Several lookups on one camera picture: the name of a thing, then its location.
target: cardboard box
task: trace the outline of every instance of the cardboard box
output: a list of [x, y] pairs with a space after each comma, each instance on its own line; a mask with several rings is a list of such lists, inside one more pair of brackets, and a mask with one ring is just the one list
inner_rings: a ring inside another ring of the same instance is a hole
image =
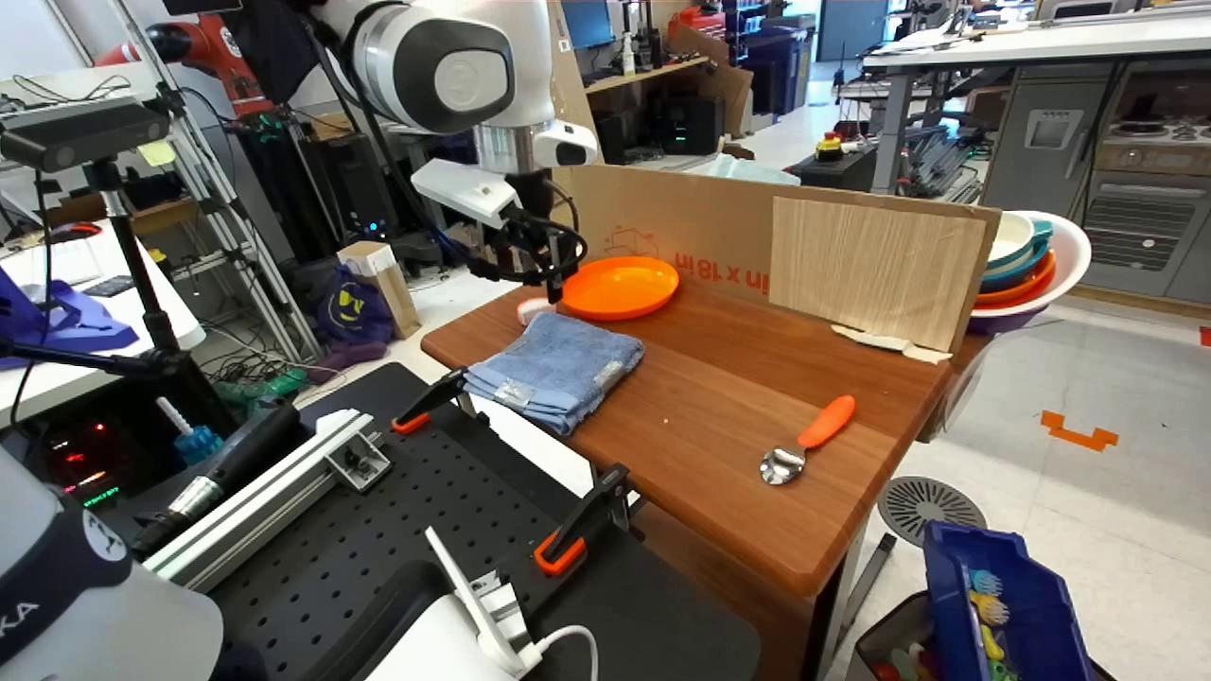
[[388, 243], [353, 243], [337, 262], [381, 293], [396, 335], [412, 335], [421, 330], [405, 267], [393, 262]]
[[[925, 229], [925, 243], [936, 243], [937, 253], [946, 246], [946, 267], [887, 267], [887, 251], [868, 251], [844, 257], [858, 257], [844, 271], [861, 271], [858, 287], [835, 287], [841, 300], [830, 300], [820, 311], [805, 311], [825, 322], [844, 322], [858, 334], [889, 334], [904, 335], [919, 347], [951, 351], [959, 347], [970, 305], [979, 287], [979, 271], [989, 262], [989, 246], [998, 223], [998, 211], [989, 209], [959, 209], [936, 202], [901, 202], [873, 193], [841, 193], [841, 190], [805, 190], [805, 184], [758, 184], [758, 182], [724, 182], [724, 176], [694, 176], [694, 175], [657, 175], [657, 171], [627, 171], [627, 165], [580, 165], [559, 175], [562, 193], [580, 203], [580, 229], [589, 243], [589, 257], [608, 253], [650, 253], [677, 265], [686, 280], [702, 287], [767, 300], [773, 296], [773, 243], [778, 223], [778, 203], [830, 203], [830, 219], [854, 219], [878, 226]], [[946, 234], [970, 226], [971, 237], [951, 253]], [[919, 287], [925, 300], [911, 305], [898, 305], [878, 296], [878, 287]]]

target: black table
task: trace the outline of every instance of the black table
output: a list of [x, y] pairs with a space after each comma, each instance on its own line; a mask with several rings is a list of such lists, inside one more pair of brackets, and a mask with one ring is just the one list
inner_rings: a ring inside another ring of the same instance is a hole
[[[386, 426], [422, 390], [405, 368], [381, 368], [308, 407], [361, 407]], [[576, 496], [501, 444], [484, 421], [455, 407], [412, 439], [386, 439], [386, 482], [367, 496], [328, 493], [287, 533], [237, 567], [212, 598], [228, 634], [256, 651], [269, 676], [361, 676], [393, 646], [412, 600], [415, 564], [433, 560], [421, 530], [434, 525], [462, 570], [513, 556], [551, 530]], [[603, 676], [753, 676], [758, 632], [681, 584], [637, 536], [617, 533], [528, 620], [532, 634], [586, 625], [603, 646]], [[559, 643], [532, 676], [586, 676], [586, 646]]]

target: white robot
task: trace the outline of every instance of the white robot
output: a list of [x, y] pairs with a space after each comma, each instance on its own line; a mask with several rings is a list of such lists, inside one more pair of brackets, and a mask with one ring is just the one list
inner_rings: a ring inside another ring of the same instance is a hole
[[[344, 79], [377, 117], [412, 134], [474, 130], [480, 165], [428, 163], [412, 184], [536, 251], [532, 223], [503, 176], [586, 163], [597, 153], [586, 130], [551, 117], [546, 0], [300, 0], [300, 11], [328, 35]], [[491, 654], [491, 632], [462, 634], [468, 651], [484, 651], [484, 676], [523, 676], [536, 665], [532, 651]], [[122, 536], [54, 501], [0, 449], [0, 681], [205, 681], [218, 643], [223, 620], [205, 593], [132, 564]]]

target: shelf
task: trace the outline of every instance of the shelf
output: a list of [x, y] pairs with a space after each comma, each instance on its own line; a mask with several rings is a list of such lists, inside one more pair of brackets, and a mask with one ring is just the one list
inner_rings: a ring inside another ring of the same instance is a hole
[[663, 77], [672, 77], [672, 73], [702, 67], [702, 66], [713, 66], [713, 59], [706, 55], [689, 55], [689, 59], [672, 59], [672, 66], [663, 66], [663, 67], [631, 73], [631, 77], [608, 77], [608, 79], [586, 84], [583, 95], [603, 95], [603, 89], [663, 79]]

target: blue cloth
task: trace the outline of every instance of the blue cloth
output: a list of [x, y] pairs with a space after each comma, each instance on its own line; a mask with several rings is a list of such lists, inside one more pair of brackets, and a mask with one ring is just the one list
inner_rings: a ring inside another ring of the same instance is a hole
[[546, 311], [511, 347], [474, 364], [467, 386], [569, 435], [639, 361], [643, 343], [637, 335]]

